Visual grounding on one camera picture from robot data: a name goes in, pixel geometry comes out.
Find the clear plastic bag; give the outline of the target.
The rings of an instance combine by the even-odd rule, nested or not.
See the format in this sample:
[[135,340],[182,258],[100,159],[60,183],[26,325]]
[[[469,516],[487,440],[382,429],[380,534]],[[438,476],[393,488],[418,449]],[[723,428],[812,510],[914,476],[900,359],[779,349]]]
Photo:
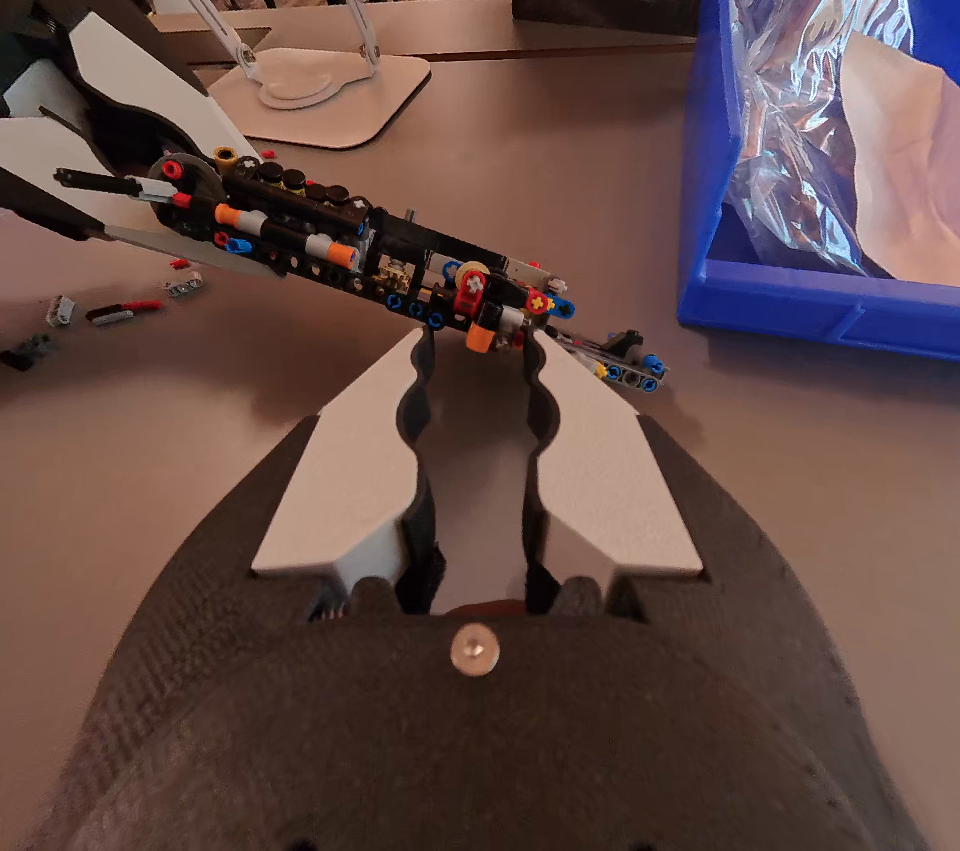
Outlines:
[[742,143],[726,203],[762,265],[899,281],[859,245],[841,65],[856,32],[926,63],[919,21],[916,0],[730,0]]

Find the white desk stand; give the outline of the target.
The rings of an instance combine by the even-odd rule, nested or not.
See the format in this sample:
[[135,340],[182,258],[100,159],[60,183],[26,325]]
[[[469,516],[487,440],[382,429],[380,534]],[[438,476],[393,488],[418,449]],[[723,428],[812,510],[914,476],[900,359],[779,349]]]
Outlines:
[[374,140],[431,77],[415,56],[383,55],[368,0],[346,0],[358,51],[271,47],[254,51],[211,0],[185,0],[235,67],[210,88],[246,138],[346,151]]

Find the multicoloured lego technic model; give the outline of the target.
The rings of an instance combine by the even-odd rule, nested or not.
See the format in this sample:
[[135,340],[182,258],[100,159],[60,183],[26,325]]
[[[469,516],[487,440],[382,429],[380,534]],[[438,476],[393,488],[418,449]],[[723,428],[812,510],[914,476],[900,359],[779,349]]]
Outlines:
[[542,331],[595,377],[655,392],[668,368],[627,329],[596,342],[557,329],[575,315],[567,283],[535,265],[428,228],[274,161],[222,147],[213,158],[168,152],[146,176],[59,167],[61,186],[149,203],[160,225],[264,266],[368,300],[432,332],[464,334],[486,355],[522,350]]

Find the large blue plastic bin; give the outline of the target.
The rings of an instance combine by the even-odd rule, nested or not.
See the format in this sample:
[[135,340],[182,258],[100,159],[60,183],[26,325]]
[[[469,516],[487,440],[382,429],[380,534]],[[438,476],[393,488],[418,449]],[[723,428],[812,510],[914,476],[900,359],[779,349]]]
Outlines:
[[[958,80],[958,0],[916,0],[922,60]],[[958,289],[761,264],[726,194],[742,144],[730,0],[701,0],[682,127],[682,325],[957,363]]]

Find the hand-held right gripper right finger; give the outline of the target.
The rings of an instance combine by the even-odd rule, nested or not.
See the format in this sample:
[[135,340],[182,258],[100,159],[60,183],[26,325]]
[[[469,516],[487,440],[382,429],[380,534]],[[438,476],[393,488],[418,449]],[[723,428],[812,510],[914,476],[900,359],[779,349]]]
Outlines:
[[636,409],[546,331],[524,352],[531,453],[522,507],[525,605],[547,613],[572,579],[605,602],[632,577],[705,569]]

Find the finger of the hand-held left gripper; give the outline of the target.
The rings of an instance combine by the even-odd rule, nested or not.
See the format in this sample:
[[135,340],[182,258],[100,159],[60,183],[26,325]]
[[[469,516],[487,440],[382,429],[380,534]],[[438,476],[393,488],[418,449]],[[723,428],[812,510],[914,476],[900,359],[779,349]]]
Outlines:
[[81,80],[116,105],[152,116],[191,149],[213,158],[219,149],[258,157],[247,138],[194,75],[181,77],[95,12],[69,33]]
[[194,264],[278,280],[268,266],[231,255],[165,227],[154,207],[121,194],[69,188],[58,170],[150,177],[166,153],[182,153],[213,172],[212,153],[174,122],[111,100],[50,61],[31,65],[13,84],[15,104],[2,117],[2,209],[71,241],[120,243]]

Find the brown paper bag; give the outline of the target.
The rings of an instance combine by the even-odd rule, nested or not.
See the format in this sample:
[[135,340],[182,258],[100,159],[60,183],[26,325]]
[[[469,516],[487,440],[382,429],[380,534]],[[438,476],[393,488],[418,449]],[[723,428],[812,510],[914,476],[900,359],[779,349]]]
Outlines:
[[855,32],[841,94],[862,252],[896,280],[958,288],[958,84],[941,67]]

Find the red and black lego pin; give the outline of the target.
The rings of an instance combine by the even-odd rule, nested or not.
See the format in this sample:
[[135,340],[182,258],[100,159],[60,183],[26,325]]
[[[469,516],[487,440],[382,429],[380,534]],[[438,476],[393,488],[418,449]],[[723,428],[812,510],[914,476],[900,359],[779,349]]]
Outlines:
[[91,309],[85,313],[84,318],[94,327],[108,327],[159,312],[163,307],[161,300],[132,301]]

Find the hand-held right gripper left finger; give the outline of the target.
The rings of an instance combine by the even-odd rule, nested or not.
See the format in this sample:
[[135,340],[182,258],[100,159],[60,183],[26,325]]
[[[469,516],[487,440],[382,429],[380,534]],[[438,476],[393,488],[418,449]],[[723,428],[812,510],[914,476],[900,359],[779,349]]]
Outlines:
[[411,331],[329,401],[251,562],[260,578],[321,577],[343,595],[366,578],[427,615],[447,562],[416,444],[430,422],[431,329]]

